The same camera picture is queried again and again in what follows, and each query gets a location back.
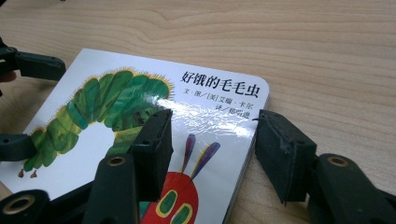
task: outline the table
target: table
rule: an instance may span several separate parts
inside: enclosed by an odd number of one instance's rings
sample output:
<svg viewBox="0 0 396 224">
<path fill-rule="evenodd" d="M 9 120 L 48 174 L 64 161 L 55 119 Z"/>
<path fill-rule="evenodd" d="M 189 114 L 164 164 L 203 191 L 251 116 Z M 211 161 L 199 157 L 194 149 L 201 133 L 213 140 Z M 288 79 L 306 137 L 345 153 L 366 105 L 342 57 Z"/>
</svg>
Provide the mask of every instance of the table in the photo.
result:
<svg viewBox="0 0 396 224">
<path fill-rule="evenodd" d="M 396 194 L 396 2 L 8 0 L 0 35 L 70 65 L 82 48 L 263 77 L 269 109 Z M 0 132 L 20 133 L 54 81 L 0 83 Z M 0 187 L 0 197 L 9 194 Z M 253 157 L 229 223 L 308 223 Z"/>
</svg>

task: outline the green eye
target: green eye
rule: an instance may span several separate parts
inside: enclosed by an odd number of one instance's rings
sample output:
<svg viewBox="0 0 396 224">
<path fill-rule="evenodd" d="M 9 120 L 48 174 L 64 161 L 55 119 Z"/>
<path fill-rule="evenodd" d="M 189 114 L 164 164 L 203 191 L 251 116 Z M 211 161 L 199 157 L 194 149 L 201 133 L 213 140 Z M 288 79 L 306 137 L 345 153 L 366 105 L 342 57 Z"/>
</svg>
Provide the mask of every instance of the green eye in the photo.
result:
<svg viewBox="0 0 396 224">
<path fill-rule="evenodd" d="M 175 206 L 177 193 L 174 190 L 169 190 L 165 196 L 160 200 L 155 209 L 159 217 L 167 217 Z"/>
<path fill-rule="evenodd" d="M 187 224 L 192 216 L 192 207 L 188 203 L 183 203 L 175 215 L 172 217 L 171 224 Z"/>
</svg>

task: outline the wood grain surface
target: wood grain surface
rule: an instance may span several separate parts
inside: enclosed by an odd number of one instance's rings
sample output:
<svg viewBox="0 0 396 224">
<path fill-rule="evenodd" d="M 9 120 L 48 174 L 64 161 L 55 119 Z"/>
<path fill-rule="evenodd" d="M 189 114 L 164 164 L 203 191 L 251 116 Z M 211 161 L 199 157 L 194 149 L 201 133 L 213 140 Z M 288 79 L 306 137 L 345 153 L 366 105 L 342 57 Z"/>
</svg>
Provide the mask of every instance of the wood grain surface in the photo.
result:
<svg viewBox="0 0 396 224">
<path fill-rule="evenodd" d="M 270 110 L 396 194 L 396 2 L 7 0 L 0 36 L 70 65 L 82 48 L 263 77 Z M 0 132 L 19 133 L 56 83 L 0 83 Z M 2 189 L 0 197 L 7 195 Z M 229 223 L 309 223 L 253 156 Z"/>
</svg>

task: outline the green caterpillar body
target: green caterpillar body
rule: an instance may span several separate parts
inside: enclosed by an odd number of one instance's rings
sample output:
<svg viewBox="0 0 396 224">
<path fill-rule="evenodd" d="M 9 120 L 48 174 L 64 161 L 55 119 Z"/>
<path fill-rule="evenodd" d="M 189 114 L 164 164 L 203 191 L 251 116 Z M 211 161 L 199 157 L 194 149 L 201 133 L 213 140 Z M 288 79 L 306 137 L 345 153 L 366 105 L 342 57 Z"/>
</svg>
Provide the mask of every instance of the green caterpillar body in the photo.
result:
<svg viewBox="0 0 396 224">
<path fill-rule="evenodd" d="M 162 109 L 156 102 L 169 99 L 172 88 L 164 77 L 130 69 L 89 78 L 47 128 L 31 133 L 37 153 L 25 162 L 23 171 L 50 166 L 58 155 L 73 149 L 78 135 L 94 122 L 103 122 L 115 134 L 107 155 L 126 152 L 149 116 Z"/>
</svg>

